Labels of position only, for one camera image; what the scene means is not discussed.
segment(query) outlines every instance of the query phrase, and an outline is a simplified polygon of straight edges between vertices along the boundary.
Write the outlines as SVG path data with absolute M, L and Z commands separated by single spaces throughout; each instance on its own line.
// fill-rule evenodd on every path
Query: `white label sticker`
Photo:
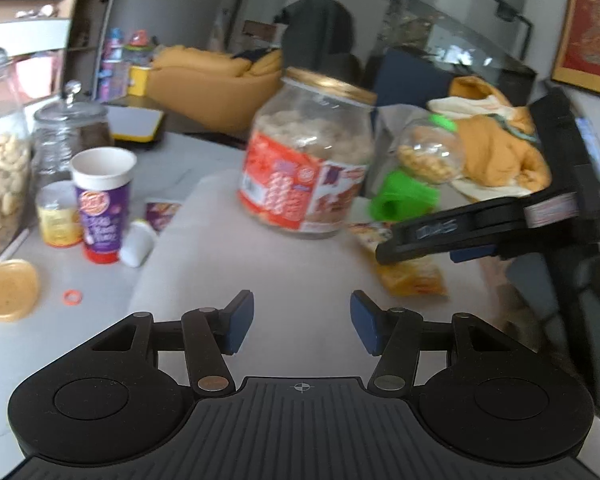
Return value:
M 565 193 L 525 207 L 526 225 L 533 228 L 578 216 L 575 193 Z

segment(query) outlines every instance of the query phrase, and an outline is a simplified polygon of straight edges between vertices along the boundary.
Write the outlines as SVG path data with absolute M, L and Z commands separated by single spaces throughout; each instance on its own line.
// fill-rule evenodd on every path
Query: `orange ring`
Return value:
M 66 290 L 64 292 L 62 299 L 64 300 L 65 305 L 76 306 L 82 301 L 82 293 L 79 290 L 72 288 L 71 290 Z

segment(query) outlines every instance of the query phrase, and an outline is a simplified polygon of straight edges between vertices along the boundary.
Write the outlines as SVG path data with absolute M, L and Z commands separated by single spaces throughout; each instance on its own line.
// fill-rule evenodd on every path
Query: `yellow couch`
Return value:
M 173 46 L 154 60 L 146 95 L 213 132 L 238 134 L 282 83 L 282 53 L 255 63 L 230 54 Z

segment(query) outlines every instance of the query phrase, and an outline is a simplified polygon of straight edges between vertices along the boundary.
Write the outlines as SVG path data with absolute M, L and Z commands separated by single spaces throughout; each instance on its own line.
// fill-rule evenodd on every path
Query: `paper cup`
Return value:
M 71 159 L 85 254 L 94 263 L 118 260 L 136 161 L 129 150 L 111 147 L 85 150 Z

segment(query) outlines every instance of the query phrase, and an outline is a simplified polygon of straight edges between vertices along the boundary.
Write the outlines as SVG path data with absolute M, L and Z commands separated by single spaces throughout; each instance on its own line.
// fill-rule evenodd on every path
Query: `silver screw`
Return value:
M 374 384 L 377 388 L 386 392 L 396 392 L 403 389 L 406 383 L 402 377 L 398 377 L 397 375 L 381 375 L 376 377 Z
M 229 381 L 219 375 L 208 375 L 198 381 L 198 387 L 206 392 L 220 392 L 229 385 Z

